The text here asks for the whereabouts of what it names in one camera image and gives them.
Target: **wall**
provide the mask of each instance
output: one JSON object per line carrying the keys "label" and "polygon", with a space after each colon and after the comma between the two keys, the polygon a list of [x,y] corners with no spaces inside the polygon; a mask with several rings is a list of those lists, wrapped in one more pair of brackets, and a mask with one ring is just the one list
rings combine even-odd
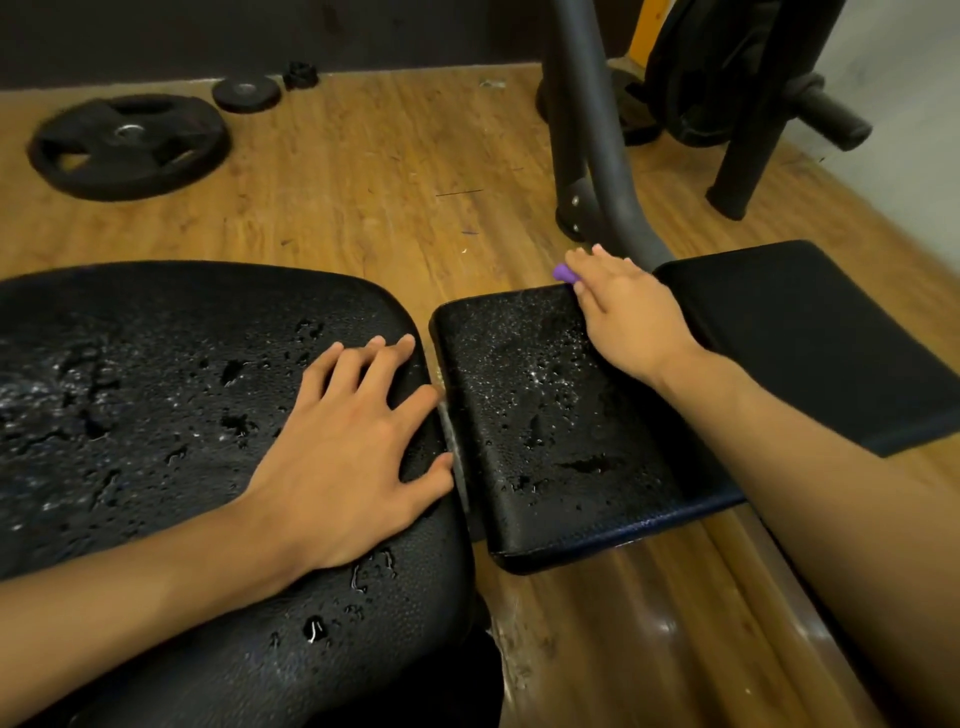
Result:
{"label": "wall", "polygon": [[787,138],[960,273],[960,2],[848,0],[817,70],[874,133],[847,153]]}
{"label": "wall", "polygon": [[[3,0],[0,88],[532,61],[542,0]],[[608,55],[641,0],[595,0]]]}

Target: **black leather upholstery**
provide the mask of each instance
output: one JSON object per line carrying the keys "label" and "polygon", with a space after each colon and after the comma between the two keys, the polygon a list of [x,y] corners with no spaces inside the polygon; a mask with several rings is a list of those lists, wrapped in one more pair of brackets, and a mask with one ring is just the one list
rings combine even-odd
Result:
{"label": "black leather upholstery", "polygon": [[[414,324],[388,293],[326,273],[143,262],[3,282],[0,575],[229,501],[283,425],[307,362],[334,340],[405,332]],[[392,403],[427,380],[418,348]],[[404,479],[443,449],[433,416]],[[161,645],[33,724],[300,726],[383,687],[468,632],[472,556],[455,498],[355,566]],[[303,634],[312,617],[327,634],[315,643]]]}
{"label": "black leather upholstery", "polygon": [[813,243],[667,263],[657,277],[709,349],[863,447],[890,455],[960,429],[960,377]]}
{"label": "black leather upholstery", "polygon": [[568,287],[447,303],[431,332],[470,502],[503,569],[546,569],[742,499],[676,413],[590,345]]}
{"label": "black leather upholstery", "polygon": [[[707,346],[865,447],[960,428],[960,379],[811,243],[657,275]],[[742,499],[673,410],[600,358],[565,286],[448,303],[431,332],[471,503],[504,569],[546,569]]]}

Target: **metal frame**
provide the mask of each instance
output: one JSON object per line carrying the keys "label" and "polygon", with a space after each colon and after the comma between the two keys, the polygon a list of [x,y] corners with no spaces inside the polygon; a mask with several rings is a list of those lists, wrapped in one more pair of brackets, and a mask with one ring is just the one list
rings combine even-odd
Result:
{"label": "metal frame", "polygon": [[557,224],[647,271],[673,260],[636,198],[592,0],[544,0]]}
{"label": "metal frame", "polygon": [[[826,95],[815,92],[813,101],[817,103],[818,108],[814,109],[817,112],[804,113],[789,93],[791,82],[802,81],[811,74],[844,2],[782,0],[780,3],[753,89],[733,127],[730,145],[713,187],[707,191],[710,204],[731,220],[742,220],[746,214],[747,203],[790,119],[800,115],[841,149],[852,149],[869,136],[869,124]],[[852,145],[845,145],[847,140]]]}

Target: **purple object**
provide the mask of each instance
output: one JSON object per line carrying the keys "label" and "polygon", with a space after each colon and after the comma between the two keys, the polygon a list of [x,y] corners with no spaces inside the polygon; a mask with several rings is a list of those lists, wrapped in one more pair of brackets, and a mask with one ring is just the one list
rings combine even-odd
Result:
{"label": "purple object", "polygon": [[561,263],[553,269],[553,278],[555,280],[562,280],[564,283],[570,284],[576,283],[578,280],[580,280],[580,276],[567,268],[565,263]]}

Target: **small weight plate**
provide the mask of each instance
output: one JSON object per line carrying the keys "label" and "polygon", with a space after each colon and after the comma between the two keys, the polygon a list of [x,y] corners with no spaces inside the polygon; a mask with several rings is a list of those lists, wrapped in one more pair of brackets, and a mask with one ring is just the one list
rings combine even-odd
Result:
{"label": "small weight plate", "polygon": [[[643,81],[619,68],[610,69],[610,80],[620,117],[623,143],[628,147],[636,147],[656,140],[663,129],[647,109]],[[543,81],[537,86],[535,104],[540,118],[546,121],[546,91]]]}
{"label": "small weight plate", "polygon": [[295,88],[313,88],[319,82],[320,75],[317,73],[317,67],[312,63],[290,61],[286,73],[283,74],[283,85],[288,91]]}
{"label": "small weight plate", "polygon": [[41,124],[27,147],[51,186],[84,200],[139,200],[187,186],[230,151],[220,113],[166,94],[93,99]]}
{"label": "small weight plate", "polygon": [[677,0],[647,61],[654,118],[690,147],[730,140],[780,0]]}
{"label": "small weight plate", "polygon": [[230,113],[257,113],[275,107],[282,92],[266,76],[223,79],[212,90],[214,103]]}

